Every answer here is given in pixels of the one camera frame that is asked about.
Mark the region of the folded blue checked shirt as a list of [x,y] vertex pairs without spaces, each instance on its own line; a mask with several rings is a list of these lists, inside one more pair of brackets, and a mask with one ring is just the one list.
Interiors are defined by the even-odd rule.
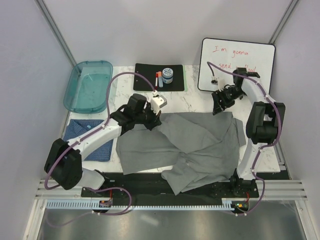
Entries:
[[[102,122],[101,119],[71,119],[62,139],[67,141],[86,134]],[[111,159],[112,147],[113,140],[110,140],[93,151],[84,161],[108,162]]]

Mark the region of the aluminium frame rail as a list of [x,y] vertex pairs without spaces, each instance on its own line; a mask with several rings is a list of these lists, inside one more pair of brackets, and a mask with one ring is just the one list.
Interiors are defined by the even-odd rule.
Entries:
[[[76,186],[73,189],[65,190],[57,187],[52,190],[45,189],[44,181],[41,180],[35,197],[37,199],[81,199],[82,188]],[[304,185],[300,180],[266,180],[265,191],[262,198],[265,201],[306,201],[307,194]]]

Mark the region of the grey long sleeve shirt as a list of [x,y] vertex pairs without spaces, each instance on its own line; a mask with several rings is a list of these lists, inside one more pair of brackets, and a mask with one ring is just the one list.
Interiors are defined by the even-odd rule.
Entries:
[[153,130],[137,124],[117,139],[125,175],[172,166],[161,177],[178,195],[234,173],[246,138],[243,122],[231,112],[163,113],[160,121]]

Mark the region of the black clipboard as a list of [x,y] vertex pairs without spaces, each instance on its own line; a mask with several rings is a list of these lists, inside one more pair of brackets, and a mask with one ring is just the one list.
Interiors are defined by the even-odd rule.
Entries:
[[185,90],[184,67],[181,64],[136,63],[134,72],[147,78],[159,92],[183,92]]

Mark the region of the small blue lidded jar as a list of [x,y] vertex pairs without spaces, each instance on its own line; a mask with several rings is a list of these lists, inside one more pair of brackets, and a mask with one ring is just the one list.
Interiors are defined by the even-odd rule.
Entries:
[[164,84],[171,84],[173,81],[174,71],[172,68],[166,67],[162,70],[162,81]]

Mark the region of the whiteboard with red writing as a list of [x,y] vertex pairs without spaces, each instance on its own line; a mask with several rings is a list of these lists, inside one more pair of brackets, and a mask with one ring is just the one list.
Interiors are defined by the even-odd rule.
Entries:
[[197,87],[200,91],[217,90],[218,85],[212,83],[213,78],[229,85],[233,84],[231,75],[216,68],[211,70],[207,64],[211,62],[228,72],[233,72],[236,68],[257,72],[261,84],[269,92],[275,53],[276,47],[273,44],[204,38],[201,45]]

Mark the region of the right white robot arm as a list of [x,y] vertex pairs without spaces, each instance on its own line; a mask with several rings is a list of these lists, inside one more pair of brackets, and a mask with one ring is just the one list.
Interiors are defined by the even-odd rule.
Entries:
[[247,96],[252,105],[245,127],[248,144],[236,169],[238,179],[229,184],[230,193],[240,197],[247,191],[244,181],[257,178],[255,168],[262,150],[278,143],[286,106],[270,97],[261,84],[260,75],[257,72],[238,67],[230,74],[233,76],[233,85],[226,85],[211,94],[212,114],[217,115],[232,107],[236,99],[244,96]]

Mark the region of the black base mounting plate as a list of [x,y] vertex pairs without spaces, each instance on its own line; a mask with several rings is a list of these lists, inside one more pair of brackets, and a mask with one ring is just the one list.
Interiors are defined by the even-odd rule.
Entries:
[[170,185],[159,173],[133,173],[123,175],[121,173],[103,172],[105,182],[100,189],[124,188],[132,197],[132,204],[147,205],[195,205],[222,203],[223,198],[258,198],[258,187],[255,180],[231,180],[214,182],[204,186],[187,190],[175,195]]

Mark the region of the teal plastic bin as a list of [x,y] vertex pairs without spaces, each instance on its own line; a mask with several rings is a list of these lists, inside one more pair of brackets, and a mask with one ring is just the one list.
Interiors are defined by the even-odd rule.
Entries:
[[96,114],[106,109],[106,91],[113,65],[105,60],[82,61],[71,71],[63,105],[73,113]]

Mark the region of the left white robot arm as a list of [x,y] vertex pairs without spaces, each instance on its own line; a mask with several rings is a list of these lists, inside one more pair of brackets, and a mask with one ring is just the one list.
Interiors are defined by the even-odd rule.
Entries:
[[135,125],[144,125],[148,130],[161,124],[161,109],[167,100],[157,92],[150,100],[141,94],[133,94],[127,104],[111,113],[107,120],[88,132],[64,141],[55,140],[49,151],[44,171],[59,187],[70,190],[75,186],[88,188],[99,197],[106,196],[110,185],[103,174],[82,166],[82,161],[105,143],[132,130]]

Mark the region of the red whiteboard marker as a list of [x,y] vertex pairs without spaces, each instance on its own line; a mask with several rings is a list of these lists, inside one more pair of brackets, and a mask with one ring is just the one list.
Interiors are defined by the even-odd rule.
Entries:
[[158,82],[159,82],[159,72],[156,72],[155,74],[155,89],[158,87]]

